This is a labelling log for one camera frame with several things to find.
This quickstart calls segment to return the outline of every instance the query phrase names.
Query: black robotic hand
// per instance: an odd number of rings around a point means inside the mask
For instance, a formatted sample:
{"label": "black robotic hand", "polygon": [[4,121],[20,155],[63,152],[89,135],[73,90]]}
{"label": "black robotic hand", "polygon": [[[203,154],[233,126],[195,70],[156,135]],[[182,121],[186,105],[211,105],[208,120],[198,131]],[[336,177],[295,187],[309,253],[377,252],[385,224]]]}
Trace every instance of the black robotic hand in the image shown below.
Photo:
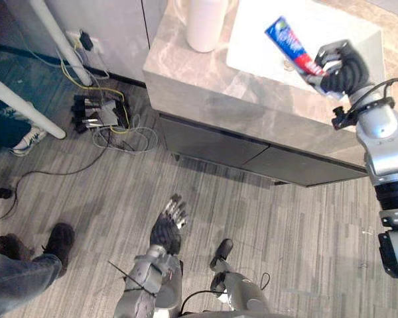
{"label": "black robotic hand", "polygon": [[326,71],[326,76],[304,76],[305,81],[317,91],[351,95],[369,85],[368,68],[348,40],[322,46],[315,62],[322,68],[329,62],[339,62]]}
{"label": "black robotic hand", "polygon": [[187,218],[185,207],[186,203],[181,202],[180,195],[174,194],[171,197],[152,228],[151,245],[160,245],[171,255],[180,252],[180,229],[185,226]]}

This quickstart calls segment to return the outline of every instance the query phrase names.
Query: jeans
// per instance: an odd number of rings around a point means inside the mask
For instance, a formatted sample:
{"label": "jeans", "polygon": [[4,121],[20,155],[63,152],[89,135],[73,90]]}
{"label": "jeans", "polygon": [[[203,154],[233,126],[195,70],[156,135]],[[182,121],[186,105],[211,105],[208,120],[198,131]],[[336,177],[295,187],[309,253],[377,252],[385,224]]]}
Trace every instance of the jeans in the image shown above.
{"label": "jeans", "polygon": [[[6,106],[0,100],[0,110]],[[0,147],[15,147],[30,130],[31,125],[24,121],[0,117]]]}
{"label": "jeans", "polygon": [[0,315],[40,295],[58,278],[61,268],[53,254],[43,254],[32,262],[0,254]]}

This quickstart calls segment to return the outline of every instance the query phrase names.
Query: person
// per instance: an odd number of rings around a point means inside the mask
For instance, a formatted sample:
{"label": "person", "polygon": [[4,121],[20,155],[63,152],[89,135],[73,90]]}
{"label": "person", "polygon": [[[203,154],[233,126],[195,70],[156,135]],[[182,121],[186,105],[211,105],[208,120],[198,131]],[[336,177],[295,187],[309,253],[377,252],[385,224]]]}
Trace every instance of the person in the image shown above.
{"label": "person", "polygon": [[0,101],[0,147],[15,156],[26,156],[47,132]]}
{"label": "person", "polygon": [[0,237],[0,316],[34,299],[66,273],[74,240],[73,228],[58,223],[43,254],[29,261],[29,250],[15,235]]}

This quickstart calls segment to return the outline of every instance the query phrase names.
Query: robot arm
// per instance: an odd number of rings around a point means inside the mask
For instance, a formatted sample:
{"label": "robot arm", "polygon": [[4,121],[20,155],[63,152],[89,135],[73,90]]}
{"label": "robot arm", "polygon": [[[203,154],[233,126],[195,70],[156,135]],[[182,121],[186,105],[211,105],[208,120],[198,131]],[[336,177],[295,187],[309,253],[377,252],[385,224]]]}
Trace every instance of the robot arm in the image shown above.
{"label": "robot arm", "polygon": [[[385,271],[398,278],[398,112],[387,88],[398,79],[378,85],[369,82],[367,66],[347,41],[323,46],[316,63],[339,63],[327,70],[328,75],[305,76],[305,80],[323,93],[347,95],[352,105],[348,112],[334,109],[332,124],[336,130],[355,125],[357,138],[365,148],[365,164],[376,196],[381,204],[380,217],[391,230],[379,235],[380,253]],[[378,88],[385,86],[383,95]]]}
{"label": "robot arm", "polygon": [[134,267],[125,278],[125,289],[115,309],[115,318],[151,318],[157,294],[172,275],[174,254],[180,252],[180,229],[186,224],[184,203],[173,195],[151,231],[150,247],[136,256]]}

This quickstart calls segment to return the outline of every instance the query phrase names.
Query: black shoe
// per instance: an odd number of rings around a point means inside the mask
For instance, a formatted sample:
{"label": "black shoe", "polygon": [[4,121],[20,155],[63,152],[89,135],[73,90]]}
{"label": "black shoe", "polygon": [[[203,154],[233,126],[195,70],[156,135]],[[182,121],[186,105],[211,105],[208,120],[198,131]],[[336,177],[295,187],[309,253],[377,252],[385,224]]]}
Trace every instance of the black shoe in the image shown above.
{"label": "black shoe", "polygon": [[215,256],[211,260],[210,268],[213,270],[215,266],[217,266],[217,260],[227,260],[227,257],[229,256],[232,249],[233,241],[229,238],[225,238],[217,248]]}
{"label": "black shoe", "polygon": [[5,255],[12,260],[21,260],[18,240],[13,234],[0,237],[0,254]]}
{"label": "black shoe", "polygon": [[62,269],[59,277],[66,273],[68,268],[68,256],[75,241],[75,232],[73,228],[66,223],[58,223],[52,229],[52,234],[48,239],[44,254],[56,255],[62,262]]}

